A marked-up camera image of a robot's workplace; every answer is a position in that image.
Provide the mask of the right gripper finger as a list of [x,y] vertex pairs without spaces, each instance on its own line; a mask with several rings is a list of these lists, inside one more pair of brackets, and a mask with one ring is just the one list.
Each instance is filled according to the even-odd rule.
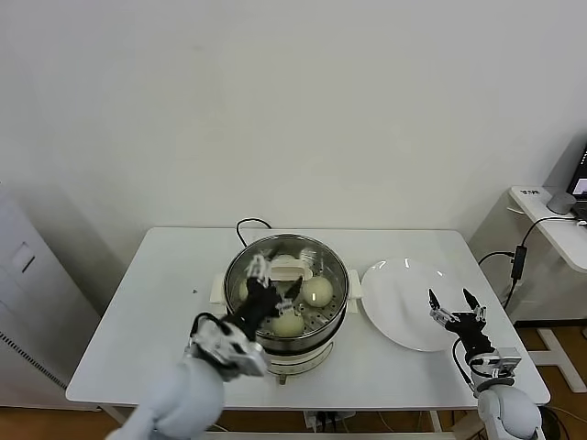
[[467,302],[467,304],[469,305],[469,307],[471,308],[472,312],[475,315],[475,320],[476,321],[485,321],[485,315],[486,315],[486,307],[485,306],[481,306],[480,303],[478,302],[477,298],[470,293],[467,289],[463,289],[463,295],[465,297],[465,300]]
[[450,313],[449,311],[447,311],[445,308],[443,308],[438,299],[437,296],[434,294],[434,292],[429,289],[428,290],[428,297],[429,297],[429,305],[430,305],[430,316],[439,324],[447,324],[449,322],[452,321],[452,313]]

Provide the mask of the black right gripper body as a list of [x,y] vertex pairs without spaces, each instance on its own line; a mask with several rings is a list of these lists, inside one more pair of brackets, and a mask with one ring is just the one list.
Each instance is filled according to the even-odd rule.
[[467,356],[494,351],[489,338],[482,332],[485,326],[486,322],[478,320],[475,313],[454,313],[454,317],[447,322],[447,330],[459,337]]

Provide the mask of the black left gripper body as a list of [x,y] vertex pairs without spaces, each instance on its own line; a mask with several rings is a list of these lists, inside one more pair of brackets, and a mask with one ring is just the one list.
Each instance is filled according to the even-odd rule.
[[248,296],[244,303],[228,316],[228,322],[239,329],[247,339],[255,339],[256,332],[269,317],[279,314],[279,294],[272,283],[267,287],[257,279],[247,279]]

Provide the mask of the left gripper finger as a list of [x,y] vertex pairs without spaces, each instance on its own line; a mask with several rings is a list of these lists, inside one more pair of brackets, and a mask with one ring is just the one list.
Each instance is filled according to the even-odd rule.
[[295,311],[295,301],[300,295],[304,279],[299,277],[296,281],[290,283],[285,291],[281,294],[281,302],[278,304],[278,315],[283,316]]
[[254,279],[263,288],[268,288],[271,281],[271,262],[263,254],[254,255],[247,266],[247,278]]

